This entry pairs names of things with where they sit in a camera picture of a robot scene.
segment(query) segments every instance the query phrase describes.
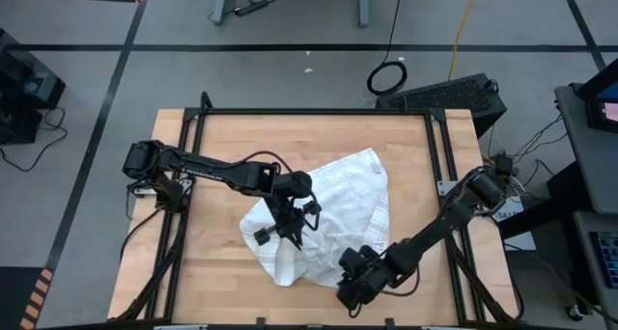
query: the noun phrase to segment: black metal frame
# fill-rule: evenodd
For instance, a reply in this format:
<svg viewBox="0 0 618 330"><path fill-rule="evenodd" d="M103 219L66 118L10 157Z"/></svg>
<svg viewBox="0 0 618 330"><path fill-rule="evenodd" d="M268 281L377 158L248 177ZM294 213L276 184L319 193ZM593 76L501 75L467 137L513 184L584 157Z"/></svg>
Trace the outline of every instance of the black metal frame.
<svg viewBox="0 0 618 330"><path fill-rule="evenodd" d="M204 123L207 115L368 115L368 116L381 116L381 115L409 115L409 116L422 116L425 121L425 126L427 129L427 138L429 143L429 151L430 158L432 159L432 167L434 171L434 179L435 186L437 186L437 182L442 180L442 173L440 170L440 164L437 153L437 146L435 141L435 133L433 126L433 118L436 118L439 121L440 133L442 137L442 143L444 145L444 151L446 154L446 164L448 167L449 178L451 180L457 180L457 171L455 166L455 158L453 155L453 150L450 144L450 137L448 132L448 126L446 124L446 118L444 114L444 110L442 109L431 109L431 110L404 110L404 111L393 111L393 110L379 110L379 109L264 109L264 108L212 108L212 105L208 98L206 101L204 96L202 97L202 107L200 108L185 108L183 114L183 125L181 128L181 135L179 137L179 148L185 149L186 147L186 139L188 136L188 131L190 129L190 123L197 118L197 129L195 133L195 139L193 142L193 152L199 152L201 139L204 129ZM179 174L174 174L173 179L178 179ZM180 213L181 222L180 225L186 225L188 221L188 212L189 208L184 212ZM154 268L158 268L161 266L163 262L163 258L165 257L165 251L168 246L170 234L171 234L171 224L172 217L174 213L165 213L165 217L163 219L163 225L161 227L161 235L159 237L158 248L156 252L156 260L154 262ZM467 230L463 230L461 234L462 245L463 245L463 253L466 257L467 262L470 264L472 269L474 269L474 259L472 254L471 243L469 240L469 234ZM178 289L178 281L180 277L180 267L182 263L183 252L179 254L177 259L175 260L170 274L169 288L167 290L167 295L165 299L165 308L163 317L166 319L172 319L172 314L174 312L174 304L176 300L176 292ZM455 308L457 312L458 323L462 324L467 321L467 315L465 312L465 302L464 302L464 294L462 290L462 282L460 279L459 268L456 263L449 257L449 273L451 284L453 288L453 298L455 301ZM149 300L147 305L147 310L145 313L145 319L153 319L155 316L155 306L157 301L156 291ZM474 309L476 319L480 321L485 320L485 315L483 312L483 304L478 295L473 291L472 298L474 300Z"/></svg>
<svg viewBox="0 0 618 330"><path fill-rule="evenodd" d="M439 195L439 191L437 189L437 182L442 180L442 173L440 170L439 156L437 152L437 146L435 142L435 132L434 132L434 124L433 120L436 119L439 122L440 135L442 138L442 143L444 145L444 153L446 158L446 165L448 169L448 174L450 180L457 180L457 169L455 165L455 157L453 155L453 149L451 146L451 140L448 131L448 125L446 122L446 115L443 109L427 109L427 110L403 110L403 111L393 111L393 110L380 110L380 109L229 109L229 108L212 108L211 101L208 99L206 94L202 94L202 104L199 108L185 108L183 113L183 125L181 128L181 134L179 138L179 148L185 149L186 147L186 139L188 136L188 131L191 126L191 122L197 120L196 124L196 132L194 136L193 149L192 152L199 152L202 136L204 132L204 125L207 115L366 115L366 116L418 116L423 117L425 122L425 127L427 130L427 140L429 144L429 153L430 158L432 160L432 168L434 172L435 179L435 192L438 198L438 201L441 202L441 197ZM173 179L178 179L180 175L174 174ZM181 242L184 243L184 235L186 234L186 226L188 223L188 215L189 215L189 206L187 209L180 213L181 220L178 226L178 233L181 235ZM171 224L172 224L172 216L173 213L165 213L165 218L163 221L163 226L161 228L161 236L159 237L158 242L158 251L156 256L155 268L162 265L163 259L165 257L165 248L167 247L167 243L169 242L170 234L171 234ZM455 245L455 238L453 236L447 239L447 249L449 244ZM461 240L462 240L462 248L466 261L472 270L474 267L474 258L472 255L471 243L469 240L469 233L467 230L461 231ZM178 281L180 278L180 268L183 259L183 245L181 246L180 253L177 258L174 260L169 280L169 288L167 290L167 295L165 299L165 309L163 317L154 318L155 306L157 301L157 292L156 290L153 293L153 296L149 300L149 304L147 306L147 310L145 313L145 318L141 320L114 320L111 319L109 322L100 323L100 324L86 324L86 325L76 325L71 327L62 327L63 329L153 329L156 326L162 325L171 325L172 324L172 315L174 312L174 305L176 301L176 294L178 292ZM459 268L456 263L452 261L452 259L448 258L449 261L449 272L451 284L453 287L453 298L455 301L455 308L457 313L457 319L459 323L459 327L468 328L468 329L478 329L478 330L492 330L492 329L526 329L526 330L561 330L559 328L550 328L550 327L541 327L541 326L533 326L527 324L510 324L510 323L495 323L495 322L486 322L485 314L483 309L483 304L478 295L474 292L472 288L470 288L472 292L472 298L474 301L474 311L476 320L467 319L467 314L465 310L465 301L463 296L462 284L459 274ZM256 329L256 330L266 330L266 329L307 329L309 325L267 325L267 320L263 317L258 317L256 319L255 324L208 324L209 329L220 329L220 330L229 330L229 329ZM398 326L395 325L395 320L393 318L386 318L384 320L384 325L324 325L320 326L321 329L337 329L337 330L345 330L345 329L362 329L362 330L395 330L395 329L424 329L426 326Z"/></svg>

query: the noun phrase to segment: yellow cable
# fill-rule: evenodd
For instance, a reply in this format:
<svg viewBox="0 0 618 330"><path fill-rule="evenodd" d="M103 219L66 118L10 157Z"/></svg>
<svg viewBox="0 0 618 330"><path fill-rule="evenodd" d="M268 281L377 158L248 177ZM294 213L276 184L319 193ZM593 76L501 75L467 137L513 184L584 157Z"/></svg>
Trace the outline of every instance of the yellow cable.
<svg viewBox="0 0 618 330"><path fill-rule="evenodd" d="M460 46L460 37L462 36L462 31L464 30L465 21L467 20L467 15L470 14L470 10L474 5L474 0L470 0L465 8L465 13L463 14L462 23L460 24L460 29L457 31L457 37L455 38L455 46L453 47L453 57L451 58L451 69L448 71L448 80L451 80L453 76L453 71L455 71L455 60L457 59L457 48Z"/></svg>

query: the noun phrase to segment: white towel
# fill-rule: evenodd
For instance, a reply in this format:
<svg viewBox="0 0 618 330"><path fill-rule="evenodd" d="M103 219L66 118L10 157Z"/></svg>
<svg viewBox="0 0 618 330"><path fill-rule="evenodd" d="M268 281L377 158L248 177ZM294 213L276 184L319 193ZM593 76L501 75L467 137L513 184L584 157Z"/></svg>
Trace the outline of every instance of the white towel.
<svg viewBox="0 0 618 330"><path fill-rule="evenodd" d="M259 246L253 233L274 224L261 200L240 222L240 232L264 270L279 286L290 286L298 277L325 287L337 287L343 269L339 258L351 247L369 245L378 253L388 245L388 177L372 149L331 162L309 173L312 190L322 207L316 232L302 229L298 251L277 234ZM302 206L311 198L295 201ZM313 223L315 217L307 216Z"/></svg>

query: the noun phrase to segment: black box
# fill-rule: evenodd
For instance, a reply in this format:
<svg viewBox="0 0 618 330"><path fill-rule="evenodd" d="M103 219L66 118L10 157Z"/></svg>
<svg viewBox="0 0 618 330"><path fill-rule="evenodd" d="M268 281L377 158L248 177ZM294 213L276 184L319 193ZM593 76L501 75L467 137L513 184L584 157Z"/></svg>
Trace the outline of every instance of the black box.
<svg viewBox="0 0 618 330"><path fill-rule="evenodd" d="M484 73L442 82L418 89L379 97L376 108L405 110L410 108L469 109L476 129L476 137L506 112L497 93L497 84Z"/></svg>

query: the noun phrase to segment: orange striped tape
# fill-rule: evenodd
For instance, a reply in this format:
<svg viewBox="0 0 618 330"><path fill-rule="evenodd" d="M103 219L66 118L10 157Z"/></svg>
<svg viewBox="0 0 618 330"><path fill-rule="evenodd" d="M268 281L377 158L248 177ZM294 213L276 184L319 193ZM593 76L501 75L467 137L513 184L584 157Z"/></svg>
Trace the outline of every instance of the orange striped tape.
<svg viewBox="0 0 618 330"><path fill-rule="evenodd" d="M41 314L42 304L47 296L49 285L53 279L54 274L49 268L44 268L41 271L41 275L35 283L35 289L30 294L30 301L26 305L23 317L19 326L22 329L34 329L37 326L37 320Z"/></svg>

